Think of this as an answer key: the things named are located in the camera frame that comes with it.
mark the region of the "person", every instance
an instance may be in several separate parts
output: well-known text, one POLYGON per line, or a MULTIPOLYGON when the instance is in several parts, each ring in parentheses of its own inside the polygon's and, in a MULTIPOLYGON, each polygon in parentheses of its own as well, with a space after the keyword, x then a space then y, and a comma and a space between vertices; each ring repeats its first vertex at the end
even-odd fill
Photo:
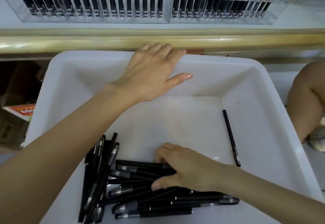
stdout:
MULTIPOLYGON (((169 78, 186 50, 170 44, 145 45, 122 76, 41 135, 0 167, 0 223, 36 224, 47 212, 94 142, 129 107, 147 102, 192 78, 169 78)), ((188 148, 165 143, 156 162, 177 173, 158 179, 152 189, 171 186, 218 191, 240 198, 283 224, 317 224, 325 204, 258 178, 235 165, 222 164, 188 148)))
POLYGON ((295 77, 288 94, 287 111, 302 143, 325 152, 325 62, 307 64, 295 77))

